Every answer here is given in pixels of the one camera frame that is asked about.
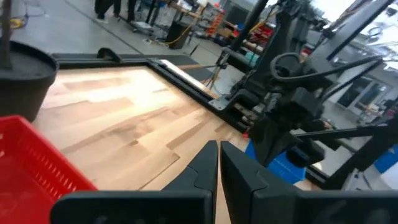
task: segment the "red plastic basket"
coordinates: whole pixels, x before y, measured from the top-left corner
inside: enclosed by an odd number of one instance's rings
[[[49,223],[52,205],[96,190],[24,118],[0,118],[0,223]]]

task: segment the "wood grain surface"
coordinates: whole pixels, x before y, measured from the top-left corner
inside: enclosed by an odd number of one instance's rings
[[[227,140],[241,150],[248,143],[146,67],[59,71],[34,126],[106,190],[160,190],[207,141]],[[312,189],[307,181],[298,186]],[[229,223],[220,179],[218,190],[217,223]]]

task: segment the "blue box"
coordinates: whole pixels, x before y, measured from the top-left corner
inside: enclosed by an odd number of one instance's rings
[[[398,145],[392,147],[392,152],[388,150],[378,160],[374,162],[374,166],[380,173],[384,173],[398,162]]]
[[[251,140],[249,141],[249,144],[245,150],[245,154],[248,155],[250,158],[257,160]],[[282,154],[277,156],[269,164],[267,170],[271,171],[273,174],[284,179],[290,184],[295,184],[305,179],[305,168],[296,167],[291,162],[289,162],[289,160],[286,158],[286,152],[283,152]]]

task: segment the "concrete floor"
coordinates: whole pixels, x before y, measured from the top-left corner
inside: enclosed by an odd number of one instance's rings
[[[14,0],[13,10],[15,14],[24,13],[22,0]],[[113,10],[107,13],[109,24],[99,24],[94,21],[94,0],[30,0],[40,7],[29,6],[30,15],[40,15],[29,19],[28,25],[15,30],[12,39],[38,47],[49,53],[97,53],[101,47],[109,47],[119,54],[164,54],[164,55],[188,55],[192,49],[199,47],[192,55],[192,59],[201,65],[213,65],[221,53],[221,47],[208,40],[193,39],[183,49],[171,50],[161,45],[147,44],[143,42],[146,35],[132,33],[132,28],[125,22],[118,22],[112,17]],[[215,93],[229,92],[231,86],[241,79],[242,73],[228,66],[222,70],[220,79],[216,81]],[[352,128],[354,119],[348,113],[335,105],[326,105],[324,117],[331,119],[340,128]],[[366,139],[355,139],[350,144],[359,148]],[[332,151],[326,148],[326,159],[318,164],[322,171],[331,175],[351,153],[345,148]]]

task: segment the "black pot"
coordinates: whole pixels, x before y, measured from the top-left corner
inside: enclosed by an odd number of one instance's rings
[[[0,69],[0,116],[18,114],[33,122],[59,64],[45,52],[14,41],[11,61],[12,70]]]

